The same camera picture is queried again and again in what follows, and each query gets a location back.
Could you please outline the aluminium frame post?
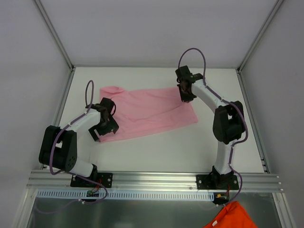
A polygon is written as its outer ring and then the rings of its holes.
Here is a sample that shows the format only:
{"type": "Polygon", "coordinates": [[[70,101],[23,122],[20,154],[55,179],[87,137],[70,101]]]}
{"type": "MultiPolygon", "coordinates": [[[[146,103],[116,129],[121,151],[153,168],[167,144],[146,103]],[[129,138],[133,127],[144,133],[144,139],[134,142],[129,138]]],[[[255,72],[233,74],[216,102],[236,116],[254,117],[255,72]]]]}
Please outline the aluminium frame post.
{"type": "Polygon", "coordinates": [[[244,67],[246,66],[247,62],[249,61],[249,59],[253,55],[253,53],[256,50],[258,44],[260,43],[262,37],[266,33],[268,27],[270,26],[270,24],[274,20],[275,16],[277,15],[279,10],[281,9],[284,2],[285,2],[285,0],[276,0],[275,1],[273,7],[271,8],[270,12],[268,13],[266,19],[264,20],[261,28],[259,29],[257,35],[255,36],[253,42],[251,43],[249,49],[247,50],[243,60],[241,61],[240,65],[237,67],[238,72],[241,72],[244,69],[244,67]]]}
{"type": "Polygon", "coordinates": [[[70,59],[70,57],[69,57],[66,49],[64,48],[64,46],[63,46],[63,44],[61,42],[61,39],[59,38],[59,36],[58,36],[58,34],[56,32],[56,29],[55,29],[55,27],[54,27],[54,25],[53,25],[53,23],[52,23],[49,15],[48,15],[48,13],[47,13],[47,11],[46,11],[46,9],[45,9],[42,1],[40,1],[40,0],[33,0],[32,2],[34,3],[34,5],[37,8],[39,14],[41,15],[42,20],[44,21],[44,23],[45,23],[45,25],[46,25],[46,27],[47,27],[47,29],[48,29],[48,31],[49,31],[52,39],[55,42],[55,45],[57,46],[57,48],[58,48],[61,56],[63,57],[66,65],[67,65],[67,67],[69,68],[70,71],[73,71],[74,65],[73,65],[73,63],[72,63],[72,61],[71,61],[71,59],[70,59]]]}

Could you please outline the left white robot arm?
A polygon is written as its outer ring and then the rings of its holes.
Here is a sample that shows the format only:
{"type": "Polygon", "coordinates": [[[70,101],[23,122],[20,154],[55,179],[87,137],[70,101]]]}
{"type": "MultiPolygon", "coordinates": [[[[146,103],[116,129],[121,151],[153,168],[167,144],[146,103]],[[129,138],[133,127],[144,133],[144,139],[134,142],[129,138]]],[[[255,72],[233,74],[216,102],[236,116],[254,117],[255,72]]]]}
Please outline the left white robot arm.
{"type": "Polygon", "coordinates": [[[77,140],[89,135],[94,142],[102,136],[116,133],[119,129],[113,115],[116,112],[114,101],[102,98],[98,104],[88,104],[78,118],[64,127],[50,125],[46,128],[38,160],[51,170],[58,169],[71,173],[71,187],[106,188],[112,186],[112,173],[99,172],[95,164],[86,162],[78,156],[77,140]]]}

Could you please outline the left aluminium frame post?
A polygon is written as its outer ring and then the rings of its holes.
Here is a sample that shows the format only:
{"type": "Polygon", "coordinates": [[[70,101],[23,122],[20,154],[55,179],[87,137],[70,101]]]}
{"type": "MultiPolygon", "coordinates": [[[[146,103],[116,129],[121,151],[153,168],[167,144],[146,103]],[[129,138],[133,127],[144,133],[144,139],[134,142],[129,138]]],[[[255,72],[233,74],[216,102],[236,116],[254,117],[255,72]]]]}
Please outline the left aluminium frame post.
{"type": "Polygon", "coordinates": [[[58,36],[58,34],[56,32],[56,29],[55,29],[55,27],[54,27],[54,25],[53,25],[53,23],[52,23],[49,15],[48,15],[48,13],[47,13],[47,11],[46,11],[46,9],[45,9],[42,1],[40,1],[40,0],[33,0],[32,2],[34,3],[34,5],[37,8],[39,14],[41,15],[42,20],[44,21],[44,23],[45,23],[45,25],[46,25],[46,27],[47,27],[47,29],[48,29],[48,31],[49,31],[52,39],[55,42],[55,45],[57,46],[57,48],[58,48],[61,56],[63,57],[66,65],[67,65],[67,67],[69,68],[70,71],[73,71],[74,65],[73,65],[73,63],[72,63],[72,61],[71,61],[71,59],[70,59],[70,57],[69,57],[66,49],[64,48],[64,46],[63,46],[63,44],[61,42],[61,39],[59,38],[59,36],[58,36]]]}

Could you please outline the pink t shirt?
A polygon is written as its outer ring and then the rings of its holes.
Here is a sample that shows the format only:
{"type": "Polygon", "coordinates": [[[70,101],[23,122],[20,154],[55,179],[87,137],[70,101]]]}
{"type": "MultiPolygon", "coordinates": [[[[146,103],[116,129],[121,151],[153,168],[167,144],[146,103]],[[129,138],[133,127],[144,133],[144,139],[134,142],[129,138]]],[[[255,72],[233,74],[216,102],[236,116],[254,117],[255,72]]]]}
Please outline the pink t shirt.
{"type": "Polygon", "coordinates": [[[102,143],[163,133],[198,122],[191,104],[181,101],[177,87],[128,91],[108,86],[100,88],[100,98],[115,103],[114,119],[119,126],[116,133],[102,136],[102,143]]]}

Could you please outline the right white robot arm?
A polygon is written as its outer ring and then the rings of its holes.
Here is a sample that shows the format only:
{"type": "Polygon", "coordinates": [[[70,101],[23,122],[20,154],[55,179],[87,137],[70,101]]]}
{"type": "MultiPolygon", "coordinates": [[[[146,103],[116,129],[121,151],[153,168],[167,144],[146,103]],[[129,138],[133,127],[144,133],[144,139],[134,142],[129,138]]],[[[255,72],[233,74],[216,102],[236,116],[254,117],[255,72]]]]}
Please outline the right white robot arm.
{"type": "Polygon", "coordinates": [[[234,147],[244,142],[243,134],[248,135],[242,103],[223,99],[207,85],[202,74],[191,73],[188,66],[179,67],[175,73],[182,102],[199,98],[214,113],[212,132],[218,141],[217,157],[209,174],[196,176],[197,188],[238,190],[238,178],[232,168],[234,147]]]}

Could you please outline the right aluminium frame post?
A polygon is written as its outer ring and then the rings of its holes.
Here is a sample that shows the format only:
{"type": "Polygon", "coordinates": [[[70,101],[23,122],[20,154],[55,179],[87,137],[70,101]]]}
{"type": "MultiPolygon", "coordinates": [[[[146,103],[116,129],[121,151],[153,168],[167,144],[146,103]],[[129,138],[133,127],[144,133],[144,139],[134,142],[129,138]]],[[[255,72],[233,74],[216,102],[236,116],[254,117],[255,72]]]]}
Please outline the right aluminium frame post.
{"type": "Polygon", "coordinates": [[[247,50],[243,60],[241,61],[240,65],[237,67],[238,72],[241,72],[244,69],[244,67],[246,66],[247,62],[249,61],[249,59],[253,55],[253,53],[256,50],[258,44],[260,43],[262,37],[266,33],[268,27],[270,26],[270,24],[274,20],[275,16],[277,15],[279,10],[281,9],[284,2],[285,2],[285,0],[276,0],[275,1],[273,7],[271,8],[270,12],[268,13],[266,19],[264,20],[261,28],[259,29],[257,35],[255,36],[253,42],[251,43],[249,49],[247,50]]]}

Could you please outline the aluminium mounting rail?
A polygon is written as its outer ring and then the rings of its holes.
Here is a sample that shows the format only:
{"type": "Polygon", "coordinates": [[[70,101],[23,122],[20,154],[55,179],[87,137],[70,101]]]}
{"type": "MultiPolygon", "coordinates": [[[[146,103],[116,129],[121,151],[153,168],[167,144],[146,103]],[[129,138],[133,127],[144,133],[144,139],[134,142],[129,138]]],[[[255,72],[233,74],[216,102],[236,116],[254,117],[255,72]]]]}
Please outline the aluminium mounting rail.
{"type": "MultiPolygon", "coordinates": [[[[198,173],[191,172],[130,172],[114,171],[112,190],[196,191],[202,181],[198,173]]],[[[243,173],[244,192],[283,192],[284,187],[277,174],[243,173]]],[[[33,170],[26,187],[29,189],[68,189],[74,177],[67,173],[52,175],[48,170],[33,170]]]]}

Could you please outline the orange t shirt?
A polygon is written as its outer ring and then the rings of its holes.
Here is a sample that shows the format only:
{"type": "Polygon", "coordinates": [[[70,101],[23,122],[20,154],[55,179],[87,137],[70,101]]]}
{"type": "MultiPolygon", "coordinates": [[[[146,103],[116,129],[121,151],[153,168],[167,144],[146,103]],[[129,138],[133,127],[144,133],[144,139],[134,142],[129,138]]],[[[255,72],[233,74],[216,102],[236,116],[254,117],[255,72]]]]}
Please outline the orange t shirt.
{"type": "Polygon", "coordinates": [[[224,206],[205,228],[257,228],[246,210],[238,201],[224,206]]]}

